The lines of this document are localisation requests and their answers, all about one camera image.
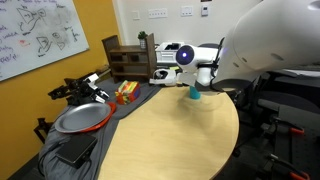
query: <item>orange object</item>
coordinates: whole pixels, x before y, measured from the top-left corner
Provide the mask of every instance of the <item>orange object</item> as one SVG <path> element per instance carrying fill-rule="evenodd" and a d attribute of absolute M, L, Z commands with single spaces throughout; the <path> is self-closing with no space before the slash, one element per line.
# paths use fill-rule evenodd
<path fill-rule="evenodd" d="M 139 82 L 124 81 L 115 93 L 119 104 L 129 104 L 140 96 Z"/>

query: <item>table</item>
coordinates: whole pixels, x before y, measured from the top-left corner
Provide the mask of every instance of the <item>table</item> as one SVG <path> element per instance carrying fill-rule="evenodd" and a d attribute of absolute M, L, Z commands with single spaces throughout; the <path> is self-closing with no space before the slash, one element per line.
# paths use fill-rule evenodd
<path fill-rule="evenodd" d="M 189 98 L 186 87 L 160 90 L 120 120 L 99 179 L 210 179 L 238 137 L 237 111 L 227 94 Z"/>

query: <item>light switch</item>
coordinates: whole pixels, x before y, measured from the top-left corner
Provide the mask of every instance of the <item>light switch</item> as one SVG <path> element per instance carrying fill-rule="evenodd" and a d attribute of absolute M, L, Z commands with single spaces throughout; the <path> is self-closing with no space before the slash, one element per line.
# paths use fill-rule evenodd
<path fill-rule="evenodd" d="M 140 13 L 139 13 L 139 11 L 132 11 L 132 19 L 133 19 L 133 20 L 140 20 Z"/>

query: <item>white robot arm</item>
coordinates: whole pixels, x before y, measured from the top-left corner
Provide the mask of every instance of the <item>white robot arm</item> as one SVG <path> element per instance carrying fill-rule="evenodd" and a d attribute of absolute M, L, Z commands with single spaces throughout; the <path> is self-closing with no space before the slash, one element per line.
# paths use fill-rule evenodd
<path fill-rule="evenodd" d="M 196 73 L 199 91 L 233 91 L 266 71 L 320 62 L 320 0 L 264 0 L 220 42 L 182 46 L 178 65 Z"/>

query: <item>gray cloth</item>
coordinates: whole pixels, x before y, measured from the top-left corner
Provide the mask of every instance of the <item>gray cloth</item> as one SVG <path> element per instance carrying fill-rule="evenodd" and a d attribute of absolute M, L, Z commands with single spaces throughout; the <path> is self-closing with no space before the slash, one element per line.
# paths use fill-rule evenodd
<path fill-rule="evenodd" d="M 113 81 L 109 79 L 97 84 L 97 86 L 105 90 L 110 95 L 108 101 L 116 102 L 115 91 L 120 86 L 120 84 L 121 82 L 114 84 Z M 89 168 L 88 162 L 84 163 L 79 169 L 75 169 L 59 161 L 58 158 L 55 157 L 55 152 L 59 150 L 61 146 L 55 148 L 54 150 L 49 150 L 49 148 L 57 142 L 67 142 L 70 139 L 70 137 L 77 135 L 60 133 L 54 128 L 53 125 L 49 131 L 45 145 L 42 147 L 39 153 L 39 157 L 41 158 L 46 152 L 49 152 L 47 155 L 45 155 L 45 158 L 43 160 L 43 171 L 45 174 L 45 178 L 49 180 L 97 179 L 99 176 L 100 166 L 107 153 L 107 150 L 117 128 L 119 120 L 123 119 L 132 111 L 137 109 L 139 106 L 147 102 L 152 96 L 154 96 L 160 90 L 159 86 L 149 86 L 147 83 L 140 84 L 140 87 L 141 94 L 138 99 L 136 99 L 134 102 L 128 105 L 117 104 L 117 109 L 115 113 L 111 116 L 110 120 L 105 126 L 100 128 L 99 130 L 87 133 L 88 135 L 96 137 L 98 142 L 91 153 L 90 159 L 92 160 L 92 163 L 85 177 L 83 176 Z M 71 110 L 72 108 L 74 107 L 66 107 L 61 113 L 61 115 L 63 115 L 63 113 L 67 112 L 68 110 Z"/>

